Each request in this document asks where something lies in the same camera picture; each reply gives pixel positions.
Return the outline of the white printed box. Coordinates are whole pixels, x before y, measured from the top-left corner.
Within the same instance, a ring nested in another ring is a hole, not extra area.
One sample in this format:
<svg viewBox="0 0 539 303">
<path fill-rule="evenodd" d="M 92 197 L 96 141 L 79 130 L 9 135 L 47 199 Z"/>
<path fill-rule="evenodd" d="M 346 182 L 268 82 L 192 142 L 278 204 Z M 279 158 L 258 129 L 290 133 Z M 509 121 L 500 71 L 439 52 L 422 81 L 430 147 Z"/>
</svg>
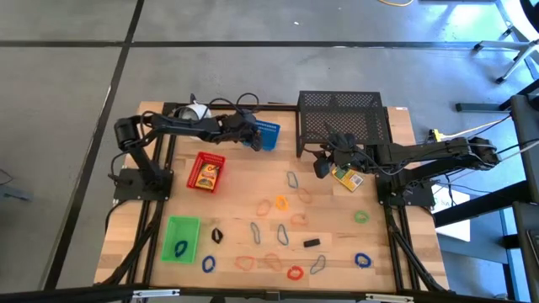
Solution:
<svg viewBox="0 0 539 303">
<path fill-rule="evenodd" d="M 449 189 L 440 185 L 433 185 L 431 189 L 435 200 L 435 205 L 431 208 L 432 214 L 449 209 L 454 205 L 466 203 L 470 199 L 469 194 L 464 194 L 455 190 L 452 190 L 451 194 L 449 194 Z M 438 234 L 443 236 L 452 237 L 464 242 L 471 241 L 470 220 L 437 227 L 435 230 Z"/>
</svg>

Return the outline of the black crossbeam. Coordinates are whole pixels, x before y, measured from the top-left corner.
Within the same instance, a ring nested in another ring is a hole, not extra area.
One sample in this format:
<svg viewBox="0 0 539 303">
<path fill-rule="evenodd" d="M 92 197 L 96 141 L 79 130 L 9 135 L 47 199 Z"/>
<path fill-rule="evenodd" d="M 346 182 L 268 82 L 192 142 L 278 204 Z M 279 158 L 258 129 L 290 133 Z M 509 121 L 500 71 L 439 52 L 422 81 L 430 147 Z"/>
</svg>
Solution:
<svg viewBox="0 0 539 303">
<path fill-rule="evenodd" d="M 156 290 L 145 284 L 96 285 L 90 287 L 37 290 L 0 294 L 0 303 L 110 303 L 118 300 L 136 299 L 132 297 L 134 290 Z M 179 296 L 208 296 L 222 298 L 262 299 L 280 301 L 287 299 L 305 300 L 366 300 L 366 294 L 387 294 L 411 296 L 414 303 L 524 303 L 515 300 L 499 300 L 453 292 L 429 292 L 422 290 L 400 290 L 391 293 L 370 293 L 350 291 L 305 291 L 305 290 L 227 290 L 205 288 L 173 288 L 180 289 Z"/>
</svg>

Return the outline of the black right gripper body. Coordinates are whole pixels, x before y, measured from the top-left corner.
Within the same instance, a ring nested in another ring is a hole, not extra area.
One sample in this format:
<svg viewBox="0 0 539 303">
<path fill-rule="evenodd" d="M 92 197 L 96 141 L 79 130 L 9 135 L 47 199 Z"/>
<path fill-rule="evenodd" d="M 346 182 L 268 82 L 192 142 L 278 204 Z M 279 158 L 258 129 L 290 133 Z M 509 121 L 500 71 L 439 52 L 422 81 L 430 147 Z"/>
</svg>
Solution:
<svg viewBox="0 0 539 303">
<path fill-rule="evenodd" d="M 353 134 L 331 134 L 320 147 L 320 151 L 313 153 L 316 158 L 313 168 L 318 178 L 325 178 L 333 165 L 360 173 L 374 172 L 372 159 L 357 146 Z"/>
</svg>

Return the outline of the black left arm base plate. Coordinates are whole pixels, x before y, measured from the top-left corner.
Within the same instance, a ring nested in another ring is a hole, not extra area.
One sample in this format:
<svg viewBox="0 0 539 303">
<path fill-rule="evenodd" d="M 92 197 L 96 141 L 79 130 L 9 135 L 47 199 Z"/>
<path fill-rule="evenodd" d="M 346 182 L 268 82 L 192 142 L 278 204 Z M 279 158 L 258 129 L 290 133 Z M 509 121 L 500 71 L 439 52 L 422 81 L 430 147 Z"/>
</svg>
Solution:
<svg viewBox="0 0 539 303">
<path fill-rule="evenodd" d="M 158 181 L 147 182 L 135 168 L 120 171 L 120 180 L 115 185 L 114 199 L 118 200 L 167 200 L 170 197 L 173 172 L 161 170 Z"/>
</svg>

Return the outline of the orange yellow crayon box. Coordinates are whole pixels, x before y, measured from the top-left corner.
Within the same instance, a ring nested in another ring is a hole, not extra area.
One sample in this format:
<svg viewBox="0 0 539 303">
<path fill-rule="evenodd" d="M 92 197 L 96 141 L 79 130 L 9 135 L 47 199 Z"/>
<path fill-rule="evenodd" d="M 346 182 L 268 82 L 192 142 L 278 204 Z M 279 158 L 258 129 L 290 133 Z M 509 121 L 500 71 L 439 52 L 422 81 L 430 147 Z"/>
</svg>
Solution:
<svg viewBox="0 0 539 303">
<path fill-rule="evenodd" d="M 214 190 L 220 172 L 220 167 L 210 163 L 204 163 L 195 180 L 195 187 L 199 189 Z"/>
</svg>

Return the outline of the black desk foot bar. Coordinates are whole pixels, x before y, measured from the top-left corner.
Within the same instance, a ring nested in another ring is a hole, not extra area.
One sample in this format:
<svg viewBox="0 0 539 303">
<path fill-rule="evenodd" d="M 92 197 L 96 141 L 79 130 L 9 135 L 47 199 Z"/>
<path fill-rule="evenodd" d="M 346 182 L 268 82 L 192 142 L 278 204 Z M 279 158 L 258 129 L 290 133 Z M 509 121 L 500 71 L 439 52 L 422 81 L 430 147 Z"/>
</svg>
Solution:
<svg viewBox="0 0 539 303">
<path fill-rule="evenodd" d="M 517 95 L 526 95 L 529 93 L 534 93 L 539 90 L 539 79 L 535 80 L 522 90 L 520 90 Z M 455 104 L 455 109 L 457 112 L 468 112 L 468 113 L 504 113 L 510 112 L 510 99 L 507 99 L 501 104 L 479 104 L 479 103 L 457 103 Z"/>
</svg>

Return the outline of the white office table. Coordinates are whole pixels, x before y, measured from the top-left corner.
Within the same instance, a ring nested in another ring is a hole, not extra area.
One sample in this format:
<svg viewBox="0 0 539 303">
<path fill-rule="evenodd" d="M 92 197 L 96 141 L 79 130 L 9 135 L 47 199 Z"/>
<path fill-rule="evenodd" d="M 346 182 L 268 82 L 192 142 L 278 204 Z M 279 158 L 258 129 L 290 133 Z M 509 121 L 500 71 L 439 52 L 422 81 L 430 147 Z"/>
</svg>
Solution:
<svg viewBox="0 0 539 303">
<path fill-rule="evenodd" d="M 539 23 L 531 23 L 529 20 L 528 22 L 531 24 L 533 29 L 539 34 Z M 482 40 L 478 42 L 472 50 L 474 52 L 479 52 L 483 48 L 491 48 L 491 49 L 507 49 L 507 50 L 513 50 L 518 51 L 517 56 L 513 59 L 512 66 L 505 72 L 505 74 L 501 77 L 498 77 L 495 79 L 495 82 L 497 84 L 503 83 L 518 67 L 520 63 L 525 61 L 528 57 L 530 57 L 534 52 L 537 52 L 539 54 L 539 38 L 532 40 L 530 42 L 516 42 L 516 41 L 503 41 L 503 40 Z"/>
</svg>

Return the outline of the black office chair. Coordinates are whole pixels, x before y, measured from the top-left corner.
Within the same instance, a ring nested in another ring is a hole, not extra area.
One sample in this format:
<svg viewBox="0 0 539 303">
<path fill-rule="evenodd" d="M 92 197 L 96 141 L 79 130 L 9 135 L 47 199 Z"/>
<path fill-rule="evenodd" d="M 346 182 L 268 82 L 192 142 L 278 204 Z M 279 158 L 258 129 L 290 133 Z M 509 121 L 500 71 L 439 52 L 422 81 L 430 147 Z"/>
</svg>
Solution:
<svg viewBox="0 0 539 303">
<path fill-rule="evenodd" d="M 539 23 L 539 0 L 520 0 L 520 5 L 531 23 Z"/>
</svg>

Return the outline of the black floor beam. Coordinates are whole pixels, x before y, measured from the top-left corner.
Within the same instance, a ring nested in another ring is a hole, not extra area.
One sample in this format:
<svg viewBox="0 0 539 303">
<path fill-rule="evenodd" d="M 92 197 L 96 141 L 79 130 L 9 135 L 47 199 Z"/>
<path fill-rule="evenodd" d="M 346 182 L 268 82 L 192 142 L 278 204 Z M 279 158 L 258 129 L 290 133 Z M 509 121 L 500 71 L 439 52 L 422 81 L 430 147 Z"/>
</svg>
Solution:
<svg viewBox="0 0 539 303">
<path fill-rule="evenodd" d="M 534 203 L 528 183 L 521 181 L 505 188 L 471 199 L 463 204 L 452 206 L 433 214 L 435 227 L 447 226 L 460 221 L 502 210 L 514 202 Z"/>
</svg>

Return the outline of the yellow green crayon box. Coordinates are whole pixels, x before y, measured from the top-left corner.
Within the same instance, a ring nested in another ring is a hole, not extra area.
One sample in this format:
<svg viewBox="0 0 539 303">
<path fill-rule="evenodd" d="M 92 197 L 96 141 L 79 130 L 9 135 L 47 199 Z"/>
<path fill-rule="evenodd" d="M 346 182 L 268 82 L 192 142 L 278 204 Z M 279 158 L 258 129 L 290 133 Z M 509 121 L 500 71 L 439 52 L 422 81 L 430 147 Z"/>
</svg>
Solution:
<svg viewBox="0 0 539 303">
<path fill-rule="evenodd" d="M 331 173 L 332 176 L 350 192 L 354 192 L 363 183 L 363 178 L 359 173 L 348 167 L 334 167 Z"/>
</svg>

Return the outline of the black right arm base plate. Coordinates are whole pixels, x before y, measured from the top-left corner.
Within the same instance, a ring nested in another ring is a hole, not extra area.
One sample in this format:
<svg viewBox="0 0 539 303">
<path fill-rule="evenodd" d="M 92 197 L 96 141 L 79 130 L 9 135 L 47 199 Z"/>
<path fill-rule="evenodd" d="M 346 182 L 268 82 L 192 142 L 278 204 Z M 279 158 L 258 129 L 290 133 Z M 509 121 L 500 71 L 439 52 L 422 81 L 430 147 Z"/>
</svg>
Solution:
<svg viewBox="0 0 539 303">
<path fill-rule="evenodd" d="M 433 206 L 434 181 L 414 176 L 409 170 L 388 176 L 376 175 L 379 202 L 387 206 Z"/>
</svg>

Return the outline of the green plastic basket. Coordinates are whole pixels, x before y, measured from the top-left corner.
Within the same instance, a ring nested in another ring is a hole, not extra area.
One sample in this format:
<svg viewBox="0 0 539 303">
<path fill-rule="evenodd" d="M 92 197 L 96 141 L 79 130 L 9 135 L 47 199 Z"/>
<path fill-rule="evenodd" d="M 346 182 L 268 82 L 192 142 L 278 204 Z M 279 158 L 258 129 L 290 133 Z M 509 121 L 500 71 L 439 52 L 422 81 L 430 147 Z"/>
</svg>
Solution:
<svg viewBox="0 0 539 303">
<path fill-rule="evenodd" d="M 193 216 L 170 216 L 163 241 L 161 260 L 167 263 L 192 264 L 195 261 L 200 234 L 200 218 Z M 189 243 L 185 254 L 176 258 L 174 247 L 178 241 Z"/>
</svg>

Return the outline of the grey floor object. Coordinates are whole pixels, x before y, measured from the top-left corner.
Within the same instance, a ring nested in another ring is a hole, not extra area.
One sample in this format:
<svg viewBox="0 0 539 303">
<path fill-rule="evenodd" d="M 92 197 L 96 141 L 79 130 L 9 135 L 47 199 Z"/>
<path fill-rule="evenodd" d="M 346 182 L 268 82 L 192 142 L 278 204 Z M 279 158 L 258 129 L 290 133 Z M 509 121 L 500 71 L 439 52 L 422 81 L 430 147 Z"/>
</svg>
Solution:
<svg viewBox="0 0 539 303">
<path fill-rule="evenodd" d="M 23 191 L 7 185 L 6 183 L 0 183 L 0 199 L 19 199 L 23 201 L 31 201 L 33 195 L 30 192 Z"/>
</svg>

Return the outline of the blue plastic basket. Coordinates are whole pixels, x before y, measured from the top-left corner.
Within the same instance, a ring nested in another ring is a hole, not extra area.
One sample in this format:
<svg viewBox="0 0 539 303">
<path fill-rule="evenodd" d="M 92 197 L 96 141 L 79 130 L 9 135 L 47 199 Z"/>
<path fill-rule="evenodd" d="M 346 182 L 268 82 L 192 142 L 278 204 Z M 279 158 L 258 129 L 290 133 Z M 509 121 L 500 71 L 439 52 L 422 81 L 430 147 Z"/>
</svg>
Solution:
<svg viewBox="0 0 539 303">
<path fill-rule="evenodd" d="M 255 121 L 255 127 L 251 128 L 247 136 L 242 138 L 241 140 L 242 144 L 244 146 L 251 147 L 256 152 L 273 151 L 276 147 L 277 139 L 280 134 L 280 125 L 272 123 L 272 122 L 263 121 L 264 127 L 259 128 L 256 125 L 256 121 Z M 257 134 L 257 129 L 261 129 L 263 133 Z"/>
</svg>

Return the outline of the silver metal bracket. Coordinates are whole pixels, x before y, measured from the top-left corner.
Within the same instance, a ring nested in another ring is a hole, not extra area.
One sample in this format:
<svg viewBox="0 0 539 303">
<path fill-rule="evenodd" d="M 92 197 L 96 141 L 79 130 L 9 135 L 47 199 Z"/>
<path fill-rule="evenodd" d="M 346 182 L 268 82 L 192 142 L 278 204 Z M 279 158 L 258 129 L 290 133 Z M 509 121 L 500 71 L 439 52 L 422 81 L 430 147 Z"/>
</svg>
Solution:
<svg viewBox="0 0 539 303">
<path fill-rule="evenodd" d="M 411 296 L 387 294 L 366 294 L 366 300 L 380 303 L 414 303 L 414 298 Z"/>
<path fill-rule="evenodd" d="M 180 289 L 134 290 L 132 293 L 132 297 L 137 299 L 170 297 L 179 295 Z"/>
</svg>

